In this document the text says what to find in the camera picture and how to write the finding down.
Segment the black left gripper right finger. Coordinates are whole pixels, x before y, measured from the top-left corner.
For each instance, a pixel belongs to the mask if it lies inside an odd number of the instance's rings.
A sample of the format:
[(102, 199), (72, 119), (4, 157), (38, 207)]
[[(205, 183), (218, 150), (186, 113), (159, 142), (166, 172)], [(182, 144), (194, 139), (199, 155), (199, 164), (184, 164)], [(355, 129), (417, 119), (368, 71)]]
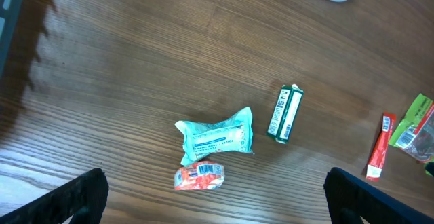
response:
[(427, 215), (333, 167), (323, 185), (333, 223), (433, 223)]

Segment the orange snack packet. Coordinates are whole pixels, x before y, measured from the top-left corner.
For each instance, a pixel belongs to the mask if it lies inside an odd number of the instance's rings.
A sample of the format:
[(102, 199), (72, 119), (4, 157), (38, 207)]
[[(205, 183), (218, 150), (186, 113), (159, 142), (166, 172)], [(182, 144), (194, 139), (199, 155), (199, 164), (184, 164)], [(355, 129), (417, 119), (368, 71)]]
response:
[(224, 182), (224, 166), (211, 161), (179, 168), (174, 175), (175, 190), (217, 189)]

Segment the green white gum pack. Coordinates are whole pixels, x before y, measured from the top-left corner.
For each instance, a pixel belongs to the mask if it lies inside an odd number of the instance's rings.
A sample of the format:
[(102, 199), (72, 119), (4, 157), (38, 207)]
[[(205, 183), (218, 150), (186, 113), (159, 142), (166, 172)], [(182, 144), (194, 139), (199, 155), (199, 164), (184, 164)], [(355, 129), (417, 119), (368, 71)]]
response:
[(282, 86), (267, 129), (267, 135), (278, 143), (289, 143), (303, 95), (296, 84)]

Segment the red coffee stick sachet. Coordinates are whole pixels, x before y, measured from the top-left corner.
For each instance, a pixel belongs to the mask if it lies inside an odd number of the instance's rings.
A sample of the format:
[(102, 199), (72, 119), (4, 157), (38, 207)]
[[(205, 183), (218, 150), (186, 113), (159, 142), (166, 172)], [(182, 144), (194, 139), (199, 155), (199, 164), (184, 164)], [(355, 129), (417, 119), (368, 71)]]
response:
[(384, 112), (382, 115), (381, 131), (374, 145), (366, 168), (366, 179), (378, 181), (386, 159), (387, 147), (393, 133), (396, 115)]

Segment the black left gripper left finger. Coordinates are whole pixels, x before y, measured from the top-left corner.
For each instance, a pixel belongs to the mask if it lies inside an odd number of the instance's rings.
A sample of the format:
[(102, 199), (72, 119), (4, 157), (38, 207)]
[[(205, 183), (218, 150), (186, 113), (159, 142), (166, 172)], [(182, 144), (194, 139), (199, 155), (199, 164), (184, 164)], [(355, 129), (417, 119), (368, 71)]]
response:
[(1, 224), (99, 224), (109, 194), (107, 178), (92, 169), (57, 189), (1, 217)]

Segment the teal tissue pack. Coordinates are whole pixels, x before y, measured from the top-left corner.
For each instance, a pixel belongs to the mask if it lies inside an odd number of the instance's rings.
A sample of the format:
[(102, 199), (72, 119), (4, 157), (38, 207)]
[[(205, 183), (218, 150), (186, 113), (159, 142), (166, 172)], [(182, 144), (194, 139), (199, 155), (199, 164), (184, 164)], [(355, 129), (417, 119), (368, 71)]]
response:
[(236, 151), (252, 153), (253, 115), (249, 107), (216, 124), (178, 121), (175, 127), (184, 135), (184, 156), (180, 164), (188, 166), (211, 153)]

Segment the green candy bag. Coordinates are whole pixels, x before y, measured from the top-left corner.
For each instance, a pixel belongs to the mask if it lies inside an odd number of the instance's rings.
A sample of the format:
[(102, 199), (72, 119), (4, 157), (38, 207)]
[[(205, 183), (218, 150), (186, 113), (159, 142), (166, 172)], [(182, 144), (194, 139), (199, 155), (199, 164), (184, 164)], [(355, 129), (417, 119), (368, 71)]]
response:
[(389, 141), (424, 165), (433, 176), (433, 100), (419, 94), (410, 105)]

